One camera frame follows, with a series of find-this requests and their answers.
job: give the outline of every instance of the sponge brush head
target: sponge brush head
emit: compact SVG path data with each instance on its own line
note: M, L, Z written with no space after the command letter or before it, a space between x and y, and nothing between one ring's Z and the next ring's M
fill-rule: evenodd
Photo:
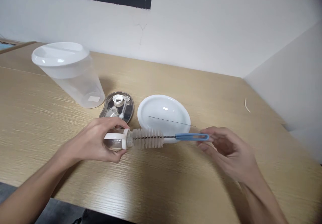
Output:
M154 129L134 129L132 132L133 146L138 149L161 148L164 136L161 131Z

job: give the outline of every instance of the metal tray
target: metal tray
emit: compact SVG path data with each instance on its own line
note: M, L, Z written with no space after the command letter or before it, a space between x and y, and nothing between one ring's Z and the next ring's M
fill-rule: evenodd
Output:
M127 102L128 105L125 109L124 119L123 119L126 123L128 123L131 120L133 113L134 113L134 102L133 102L132 97L125 92L113 92L110 95L108 95L105 99L104 108L100 114L100 117L106 117L106 114L108 113L110 108L114 106L113 96L116 94L128 96L130 98L130 101ZM118 109L118 113L120 114L123 110L123 105L120 107L116 107L116 108Z

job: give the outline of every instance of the blue brush handle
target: blue brush handle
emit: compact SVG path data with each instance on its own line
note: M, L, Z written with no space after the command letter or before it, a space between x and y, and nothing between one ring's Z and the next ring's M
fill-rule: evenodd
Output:
M208 134L204 133L177 133L175 139L179 141L207 141L209 139Z

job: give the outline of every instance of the round white lid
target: round white lid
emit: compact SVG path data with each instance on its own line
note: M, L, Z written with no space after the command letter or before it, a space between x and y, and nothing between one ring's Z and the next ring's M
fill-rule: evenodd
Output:
M152 95L144 99L138 108L138 120L141 128L160 130L164 136L190 131L187 110L177 100L165 95ZM177 141L175 138L165 138L164 142Z
M40 67L55 67L78 62L89 54L89 50L81 44L57 42L38 47L33 51L31 58Z

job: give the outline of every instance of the wooden table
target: wooden table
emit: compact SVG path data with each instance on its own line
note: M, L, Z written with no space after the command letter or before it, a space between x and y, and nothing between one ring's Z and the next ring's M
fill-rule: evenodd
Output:
M84 109L31 61L34 43L0 54L0 181L19 186L103 105ZM226 126L254 149L290 223L313 223L321 208L322 168L282 127L283 120L241 78L91 53L108 95L169 95L190 114L192 131ZM207 97L204 104L194 99ZM244 107L247 98L249 113ZM130 122L138 128L136 112ZM245 203L232 180L193 143L130 150L119 164L86 161L55 198L135 223L238 223Z

